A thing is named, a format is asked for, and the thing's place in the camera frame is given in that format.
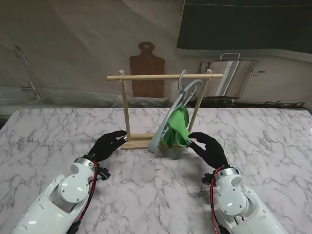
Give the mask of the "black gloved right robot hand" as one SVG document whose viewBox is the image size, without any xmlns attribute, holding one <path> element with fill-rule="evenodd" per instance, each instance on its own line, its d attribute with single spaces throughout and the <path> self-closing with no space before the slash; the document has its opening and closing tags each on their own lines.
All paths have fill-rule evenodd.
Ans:
<svg viewBox="0 0 312 234">
<path fill-rule="evenodd" d="M 192 148 L 209 166 L 218 169 L 221 166 L 228 165 L 224 150 L 215 138 L 202 132 L 193 132 L 189 134 L 188 137 L 196 139 L 199 143 L 205 144 L 205 150 L 193 141 L 189 143 L 189 147 Z"/>
</svg>

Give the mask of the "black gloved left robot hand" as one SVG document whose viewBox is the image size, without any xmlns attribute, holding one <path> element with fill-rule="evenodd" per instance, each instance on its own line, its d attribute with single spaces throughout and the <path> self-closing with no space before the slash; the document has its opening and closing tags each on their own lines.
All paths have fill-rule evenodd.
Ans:
<svg viewBox="0 0 312 234">
<path fill-rule="evenodd" d="M 124 137 L 127 132 L 124 130 L 119 130 L 111 133 L 106 133 L 102 135 L 91 148 L 86 157 L 95 162 L 101 162 L 108 159 L 111 154 L 122 146 L 126 140 Z"/>
</svg>

